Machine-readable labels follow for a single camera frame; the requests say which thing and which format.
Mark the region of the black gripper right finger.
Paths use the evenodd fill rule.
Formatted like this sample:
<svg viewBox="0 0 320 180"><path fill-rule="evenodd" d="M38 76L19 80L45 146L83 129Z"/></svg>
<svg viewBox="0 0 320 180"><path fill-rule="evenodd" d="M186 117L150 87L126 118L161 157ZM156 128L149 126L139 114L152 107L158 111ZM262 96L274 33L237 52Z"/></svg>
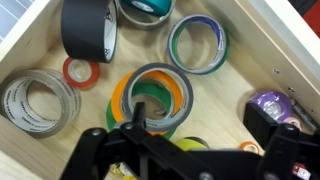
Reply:
<svg viewBox="0 0 320 180"><path fill-rule="evenodd" d="M264 112L257 104L247 103L243 124L262 149L265 149L279 123Z"/></svg>

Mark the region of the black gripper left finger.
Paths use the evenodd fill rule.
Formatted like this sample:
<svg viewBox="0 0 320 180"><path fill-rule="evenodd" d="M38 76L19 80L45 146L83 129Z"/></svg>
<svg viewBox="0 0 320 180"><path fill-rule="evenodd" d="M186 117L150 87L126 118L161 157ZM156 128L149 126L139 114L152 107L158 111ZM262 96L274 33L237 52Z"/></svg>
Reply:
<svg viewBox="0 0 320 180"><path fill-rule="evenodd" d="M137 127L145 128L146 127L145 119L146 119L145 103L137 102L133 112L132 123Z"/></svg>

